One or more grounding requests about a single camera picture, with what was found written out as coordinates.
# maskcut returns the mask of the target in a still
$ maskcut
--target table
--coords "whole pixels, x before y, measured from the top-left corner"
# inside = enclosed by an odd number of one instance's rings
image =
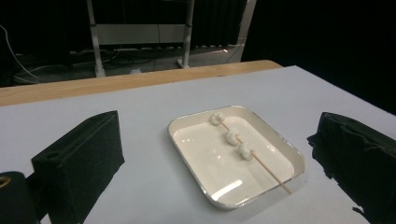
[[[30,158],[84,119],[119,111],[126,162],[86,223],[367,223],[312,159],[306,137],[327,111],[396,138],[395,116],[297,66],[268,61],[5,88],[0,99],[0,171],[25,175],[33,172]],[[298,191],[269,207],[222,211],[208,202],[167,125],[227,105],[251,109],[303,153],[306,180]]]

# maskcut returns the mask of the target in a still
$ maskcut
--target wooden table edge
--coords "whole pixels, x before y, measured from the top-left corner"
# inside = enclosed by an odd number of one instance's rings
[[[0,88],[0,106],[120,91],[199,78],[231,76],[281,67],[281,65],[272,61],[263,60],[164,70],[137,75],[87,78],[30,86],[6,87]]]

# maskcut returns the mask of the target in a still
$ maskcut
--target skewer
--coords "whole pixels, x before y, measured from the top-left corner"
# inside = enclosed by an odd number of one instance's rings
[[[233,146],[239,145],[239,152],[245,160],[250,161],[252,158],[254,158],[268,172],[268,174],[270,174],[271,177],[276,180],[279,186],[281,186],[288,194],[291,194],[291,190],[286,187],[283,182],[279,180],[279,178],[276,177],[276,175],[264,164],[264,162],[262,162],[262,160],[260,160],[254,150],[250,147],[249,142],[243,142],[238,135],[237,129],[229,128],[224,123],[224,120],[225,117],[220,112],[216,112],[210,117],[210,122],[213,125],[219,126],[221,124],[228,131],[226,134],[227,142]]]

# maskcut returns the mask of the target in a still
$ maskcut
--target black backdrop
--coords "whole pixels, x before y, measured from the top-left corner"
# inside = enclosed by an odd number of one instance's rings
[[[242,61],[298,65],[396,114],[390,2],[258,0]]]

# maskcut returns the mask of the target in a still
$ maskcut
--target skewered marshmallow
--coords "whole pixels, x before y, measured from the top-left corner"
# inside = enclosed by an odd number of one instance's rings
[[[224,120],[225,116],[220,112],[216,112],[210,117],[210,122],[215,126],[220,125]]]
[[[239,131],[236,128],[230,128],[228,132],[225,134],[225,139],[228,143],[233,146],[238,146],[239,142],[236,136],[239,134]]]
[[[239,146],[239,153],[241,153],[241,156],[247,160],[247,161],[251,161],[251,159],[253,158],[253,156],[251,155],[251,145],[249,142],[243,142],[240,146]]]

